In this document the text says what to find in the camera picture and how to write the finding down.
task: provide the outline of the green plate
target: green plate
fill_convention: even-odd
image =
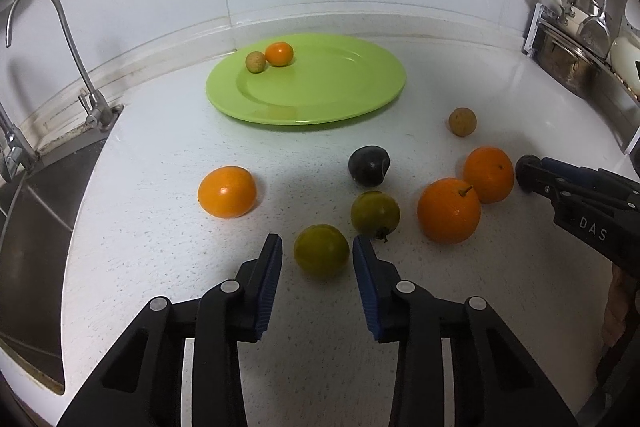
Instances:
[[[272,42],[293,46],[289,66],[249,73],[244,58]],[[300,125],[346,120],[391,102],[406,73],[390,52],[354,37],[296,34],[263,40],[224,58],[207,79],[207,98],[239,120]]]

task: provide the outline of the kitchen faucet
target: kitchen faucet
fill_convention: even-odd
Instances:
[[[116,116],[113,114],[111,107],[109,107],[109,104],[105,100],[102,93],[99,90],[95,89],[94,84],[92,83],[88,73],[86,72],[86,69],[84,68],[84,64],[80,59],[80,55],[78,54],[78,49],[76,48],[74,39],[71,36],[69,25],[66,22],[65,11],[62,8],[62,3],[60,2],[60,0],[50,1],[53,3],[53,6],[55,6],[56,12],[58,12],[58,18],[60,19],[60,24],[62,25],[62,31],[65,34],[66,44],[68,44],[69,46],[71,55],[74,58],[74,62],[76,63],[76,67],[78,67],[80,76],[82,76],[82,80],[84,80],[84,85],[89,91],[89,94],[87,96],[88,102],[82,94],[78,95],[78,100],[87,113],[85,123],[89,127],[99,127],[106,130],[113,124]],[[15,8],[19,3],[20,0],[14,1],[13,5],[11,6],[11,10],[9,11],[9,17],[6,22],[7,48],[11,46],[14,29],[14,13]],[[33,150],[29,142],[24,137],[24,134],[21,133],[18,126],[11,121],[1,103],[0,128],[2,129],[2,132],[4,132],[4,137],[6,138],[7,145],[9,146],[8,155],[5,155],[4,148],[0,147],[0,149],[2,149],[2,158],[4,160],[0,164],[0,171],[5,181],[11,182],[20,164],[22,164],[22,166],[24,166],[26,170],[30,170],[33,168],[38,160],[38,154]]]

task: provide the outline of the pot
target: pot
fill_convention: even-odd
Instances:
[[[598,74],[598,66],[576,42],[562,33],[541,25],[542,45],[536,53],[540,67],[566,89],[587,98]]]
[[[600,6],[594,0],[560,0],[560,7],[565,16],[558,19],[557,26],[573,38],[577,37],[578,28],[587,17],[600,16]]]
[[[613,70],[626,82],[634,93],[640,95],[640,38],[633,33],[623,31],[613,41],[609,51],[609,62]]]

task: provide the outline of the yellow-green fruit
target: yellow-green fruit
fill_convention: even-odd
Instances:
[[[467,107],[459,107],[449,115],[449,128],[453,134],[461,138],[469,136],[476,130],[476,114]]]
[[[349,258],[349,243],[331,225],[312,225],[297,237],[293,256],[300,267],[315,277],[336,275]]]
[[[263,53],[251,52],[246,56],[244,64],[250,73],[262,73],[267,64],[267,59]]]
[[[351,205],[351,224],[358,233],[372,239],[384,239],[400,223],[396,200],[379,190],[359,195]]]

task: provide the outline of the fruit stem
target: fruit stem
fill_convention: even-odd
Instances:
[[[466,188],[465,190],[459,190],[458,193],[460,194],[460,196],[464,198],[466,196],[466,193],[470,191],[472,188],[474,188],[474,186],[469,185],[468,188]]]
[[[376,239],[384,239],[386,243],[388,241],[386,236],[389,234],[390,234],[389,229],[387,227],[382,227],[381,229],[378,229],[378,231],[376,232]]]

